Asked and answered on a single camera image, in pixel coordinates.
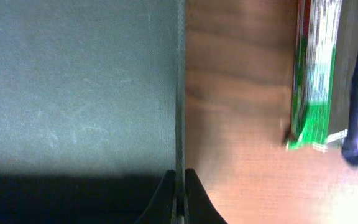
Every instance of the wood grain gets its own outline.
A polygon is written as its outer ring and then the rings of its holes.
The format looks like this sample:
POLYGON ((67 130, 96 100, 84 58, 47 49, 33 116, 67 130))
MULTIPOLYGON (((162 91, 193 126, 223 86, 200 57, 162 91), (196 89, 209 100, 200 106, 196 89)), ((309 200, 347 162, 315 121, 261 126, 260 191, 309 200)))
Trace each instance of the wood grain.
POLYGON ((229 223, 358 223, 338 149, 287 152, 296 0, 188 0, 186 163, 229 223))

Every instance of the dark green surface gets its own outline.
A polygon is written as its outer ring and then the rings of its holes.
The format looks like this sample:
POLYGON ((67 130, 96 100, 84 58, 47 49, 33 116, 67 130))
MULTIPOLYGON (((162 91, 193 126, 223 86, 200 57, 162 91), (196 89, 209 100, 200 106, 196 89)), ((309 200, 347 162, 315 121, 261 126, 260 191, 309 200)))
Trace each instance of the dark green surface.
POLYGON ((177 1, 0 1, 0 174, 175 169, 180 16, 177 1))

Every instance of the wooden table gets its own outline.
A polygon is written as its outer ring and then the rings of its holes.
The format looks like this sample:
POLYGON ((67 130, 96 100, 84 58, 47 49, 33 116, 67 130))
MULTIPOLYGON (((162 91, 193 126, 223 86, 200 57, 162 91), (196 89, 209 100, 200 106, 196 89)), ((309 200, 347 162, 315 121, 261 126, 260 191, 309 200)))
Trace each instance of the wooden table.
POLYGON ((358 169, 281 145, 297 0, 188 0, 186 162, 228 223, 358 223, 358 169))

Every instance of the green package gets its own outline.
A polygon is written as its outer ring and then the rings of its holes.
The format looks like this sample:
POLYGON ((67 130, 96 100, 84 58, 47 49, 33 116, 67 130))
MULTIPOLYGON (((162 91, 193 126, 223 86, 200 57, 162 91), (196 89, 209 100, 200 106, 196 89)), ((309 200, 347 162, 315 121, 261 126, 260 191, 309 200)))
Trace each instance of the green package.
POLYGON ((342 0, 300 0, 287 149, 324 147, 328 137, 342 0))

